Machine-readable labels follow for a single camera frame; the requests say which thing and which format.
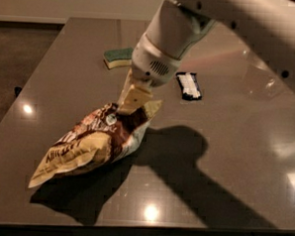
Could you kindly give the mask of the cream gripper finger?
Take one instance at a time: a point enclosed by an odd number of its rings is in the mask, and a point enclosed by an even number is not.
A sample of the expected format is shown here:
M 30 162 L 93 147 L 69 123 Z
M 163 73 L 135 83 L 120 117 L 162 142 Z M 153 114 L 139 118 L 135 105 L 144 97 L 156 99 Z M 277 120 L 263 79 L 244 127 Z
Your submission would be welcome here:
M 142 81 L 133 77 L 129 69 L 124 88 L 118 99 L 117 112 L 130 115 L 152 99 L 151 80 Z

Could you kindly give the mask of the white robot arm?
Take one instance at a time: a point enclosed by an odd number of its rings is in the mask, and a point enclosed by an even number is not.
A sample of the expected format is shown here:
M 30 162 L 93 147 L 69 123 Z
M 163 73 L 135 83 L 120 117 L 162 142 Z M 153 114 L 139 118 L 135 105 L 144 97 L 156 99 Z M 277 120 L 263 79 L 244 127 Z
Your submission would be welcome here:
M 132 53 L 118 100 L 122 115 L 151 100 L 190 48 L 217 22 L 237 34 L 295 93 L 295 3 L 291 0 L 165 0 Z

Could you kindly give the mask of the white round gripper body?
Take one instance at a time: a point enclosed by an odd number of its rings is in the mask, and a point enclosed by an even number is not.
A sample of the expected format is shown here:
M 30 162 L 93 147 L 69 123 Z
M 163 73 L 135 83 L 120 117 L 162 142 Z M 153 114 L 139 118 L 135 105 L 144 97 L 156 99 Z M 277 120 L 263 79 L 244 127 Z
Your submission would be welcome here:
M 150 82 L 152 87 L 160 87 L 169 82 L 177 72 L 180 60 L 166 56 L 143 34 L 132 52 L 132 76 L 142 82 Z

